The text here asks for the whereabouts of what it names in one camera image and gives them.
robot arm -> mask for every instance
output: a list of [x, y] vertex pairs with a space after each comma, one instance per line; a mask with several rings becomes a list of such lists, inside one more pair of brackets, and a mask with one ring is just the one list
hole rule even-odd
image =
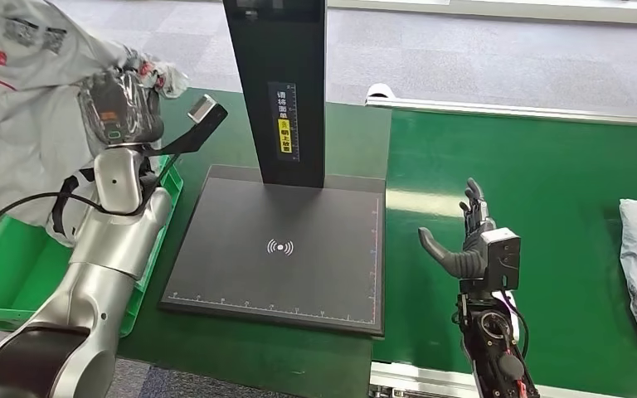
[[426, 228], [419, 228], [424, 249], [460, 280], [453, 321], [463, 333], [465, 355], [483, 398], [538, 398], [518, 347], [518, 310], [509, 290], [518, 287], [521, 240], [509, 228], [497, 228], [482, 189], [470, 178], [460, 203], [465, 218], [463, 251], [451, 253]]
[[[136, 281], [171, 208], [161, 177], [181, 153], [197, 151], [227, 116], [205, 95], [194, 126], [162, 149], [162, 123], [135, 75], [95, 75], [82, 90], [90, 131], [104, 149], [94, 173], [100, 206], [76, 234], [69, 267], [55, 292], [0, 342], [0, 397], [104, 398], [113, 379], [120, 325]], [[149, 178], [148, 158], [173, 155]]]

wireless charging symbol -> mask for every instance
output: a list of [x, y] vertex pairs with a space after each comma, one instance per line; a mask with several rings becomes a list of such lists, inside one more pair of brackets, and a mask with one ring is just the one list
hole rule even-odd
[[279, 243], [277, 240], [271, 239], [267, 242], [267, 252], [272, 254], [276, 251], [281, 251], [285, 255], [292, 255], [294, 253], [294, 242], [288, 240], [285, 243]]

vertical black pole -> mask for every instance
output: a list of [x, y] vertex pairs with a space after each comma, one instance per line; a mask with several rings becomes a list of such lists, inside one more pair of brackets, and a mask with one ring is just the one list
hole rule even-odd
[[326, 0], [223, 0], [264, 183], [323, 187]]

black platform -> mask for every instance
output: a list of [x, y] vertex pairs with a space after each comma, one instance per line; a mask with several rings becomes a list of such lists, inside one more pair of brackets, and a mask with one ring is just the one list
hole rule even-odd
[[384, 180], [212, 166], [163, 308], [383, 335]]

red logo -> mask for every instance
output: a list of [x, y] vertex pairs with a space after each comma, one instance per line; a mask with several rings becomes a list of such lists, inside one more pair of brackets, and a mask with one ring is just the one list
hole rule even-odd
[[0, 66], [6, 66], [7, 59], [8, 57], [6, 56], [6, 53], [3, 51], [0, 51]]
[[143, 62], [143, 64], [140, 66], [140, 71], [138, 73], [141, 76], [145, 76], [148, 73], [150, 73], [151, 69], [153, 69], [152, 64], [150, 64], [149, 62]]

